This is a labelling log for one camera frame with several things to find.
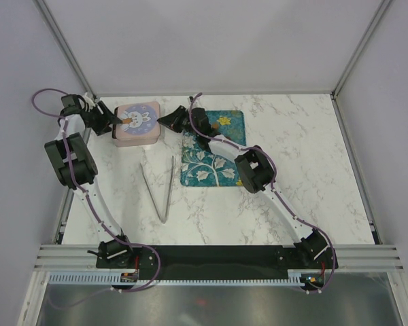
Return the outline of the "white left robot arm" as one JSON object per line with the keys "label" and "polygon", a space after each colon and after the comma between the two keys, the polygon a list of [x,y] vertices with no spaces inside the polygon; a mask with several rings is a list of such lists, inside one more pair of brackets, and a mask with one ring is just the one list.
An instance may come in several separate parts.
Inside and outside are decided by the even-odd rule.
{"label": "white left robot arm", "polygon": [[128,268],[135,251],[124,231],[112,217],[97,183],[98,168],[82,133],[91,129],[97,135],[111,132],[120,123],[102,101],[96,103],[79,94],[64,94],[58,115],[59,133],[44,149],[59,182],[73,191],[92,217],[99,237],[97,268]]}

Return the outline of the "metal serving tongs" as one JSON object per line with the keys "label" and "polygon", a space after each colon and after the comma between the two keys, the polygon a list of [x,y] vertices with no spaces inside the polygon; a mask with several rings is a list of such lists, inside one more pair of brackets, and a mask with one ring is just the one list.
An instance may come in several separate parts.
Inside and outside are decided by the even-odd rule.
{"label": "metal serving tongs", "polygon": [[150,202],[158,220],[165,225],[169,218],[173,180],[175,173],[175,158],[171,156],[167,161],[167,169],[159,176],[152,175],[149,163],[140,163],[139,169],[146,187]]}

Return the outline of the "pink box lid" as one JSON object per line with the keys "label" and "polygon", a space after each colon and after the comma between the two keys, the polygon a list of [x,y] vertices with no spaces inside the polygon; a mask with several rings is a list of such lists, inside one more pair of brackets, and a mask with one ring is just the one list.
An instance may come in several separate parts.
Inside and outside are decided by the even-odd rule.
{"label": "pink box lid", "polygon": [[144,134],[148,132],[160,132],[160,104],[156,101],[147,103],[135,103],[120,105],[114,113],[122,120],[122,124],[116,124],[113,132],[126,132],[129,134]]}

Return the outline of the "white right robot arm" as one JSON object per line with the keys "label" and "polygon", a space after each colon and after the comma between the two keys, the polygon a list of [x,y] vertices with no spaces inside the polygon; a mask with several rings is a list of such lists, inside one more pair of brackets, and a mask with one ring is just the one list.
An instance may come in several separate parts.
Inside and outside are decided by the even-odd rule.
{"label": "white right robot arm", "polygon": [[158,123],[176,133],[192,133],[201,149],[235,163],[243,187],[258,194],[292,233],[297,259],[303,267],[312,268],[321,259],[337,263],[335,248],[326,232],[302,219],[282,194],[276,182],[276,165],[261,147],[247,147],[225,137],[210,124],[206,111],[200,107],[180,106],[158,118]]}

